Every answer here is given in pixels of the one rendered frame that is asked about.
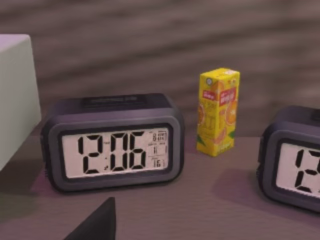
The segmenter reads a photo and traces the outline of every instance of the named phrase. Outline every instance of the table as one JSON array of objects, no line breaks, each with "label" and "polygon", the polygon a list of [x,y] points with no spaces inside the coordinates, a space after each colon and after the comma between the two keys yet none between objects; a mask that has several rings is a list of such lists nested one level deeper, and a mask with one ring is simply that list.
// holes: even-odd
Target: table
[{"label": "table", "polygon": [[318,240],[320,216],[267,200],[255,179],[259,139],[236,138],[218,157],[187,138],[185,167],[168,185],[62,195],[30,137],[0,172],[1,240],[62,240],[115,197],[117,240]]}]

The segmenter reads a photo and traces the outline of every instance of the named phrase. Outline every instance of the time digits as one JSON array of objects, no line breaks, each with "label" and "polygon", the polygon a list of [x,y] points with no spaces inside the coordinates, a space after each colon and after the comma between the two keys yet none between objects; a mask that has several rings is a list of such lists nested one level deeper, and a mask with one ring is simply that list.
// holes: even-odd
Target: time digits
[{"label": "time digits", "polygon": [[[320,158],[320,152],[311,151],[311,150],[309,150],[308,152],[311,156],[316,157],[316,158]],[[298,151],[298,153],[297,153],[296,160],[295,160],[295,166],[298,169],[301,167],[304,154],[305,154],[305,150],[303,150],[303,149]],[[313,170],[313,169],[300,170],[296,176],[296,179],[295,179],[294,187],[296,189],[303,191],[303,192],[312,193],[312,191],[309,187],[302,186],[302,182],[303,182],[305,174],[312,175],[312,176],[316,176],[316,175],[320,174],[320,159],[319,159],[316,170]]]},{"label": "time digits", "polygon": [[[127,133],[114,133],[111,135],[111,143],[110,143],[110,169],[113,172],[120,172],[128,169],[143,169],[146,166],[146,151],[141,148],[135,148],[136,137],[140,137],[144,134],[144,131],[136,131],[131,134]],[[85,174],[98,174],[99,171],[97,169],[89,169],[89,158],[96,158],[100,156],[103,152],[103,137],[101,135],[89,135],[86,136],[89,140],[96,141],[97,151],[90,152],[86,156],[82,158],[83,161],[83,173]],[[116,142],[117,139],[122,139],[122,149],[127,151],[130,149],[130,153],[125,152],[122,155],[122,166],[116,166],[116,155],[114,151],[116,150]],[[78,152],[83,155],[84,154],[84,137],[80,137],[78,139]],[[140,154],[140,164],[136,164],[136,155]]]}]

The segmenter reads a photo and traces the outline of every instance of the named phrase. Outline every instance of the blurred background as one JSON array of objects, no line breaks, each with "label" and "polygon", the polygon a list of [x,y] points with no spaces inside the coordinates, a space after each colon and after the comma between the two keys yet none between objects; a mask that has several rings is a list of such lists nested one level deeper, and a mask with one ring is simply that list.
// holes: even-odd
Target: blurred background
[{"label": "blurred background", "polygon": [[320,108],[319,0],[1,0],[32,39],[43,115],[62,98],[163,92],[195,133],[199,75],[241,72],[237,136],[286,105]]}]

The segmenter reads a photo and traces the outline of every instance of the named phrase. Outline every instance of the white block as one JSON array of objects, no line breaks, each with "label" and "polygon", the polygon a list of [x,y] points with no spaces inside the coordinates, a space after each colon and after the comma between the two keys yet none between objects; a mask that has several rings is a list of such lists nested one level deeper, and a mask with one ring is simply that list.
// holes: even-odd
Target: white block
[{"label": "white block", "polygon": [[0,171],[40,120],[31,39],[0,34]]}]

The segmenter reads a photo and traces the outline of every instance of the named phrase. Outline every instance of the drink carton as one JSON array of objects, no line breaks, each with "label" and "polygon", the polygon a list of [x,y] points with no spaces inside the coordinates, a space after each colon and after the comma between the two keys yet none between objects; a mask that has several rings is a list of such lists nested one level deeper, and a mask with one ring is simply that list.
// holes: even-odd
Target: drink carton
[{"label": "drink carton", "polygon": [[196,149],[217,156],[235,145],[240,73],[219,68],[200,75]]}]

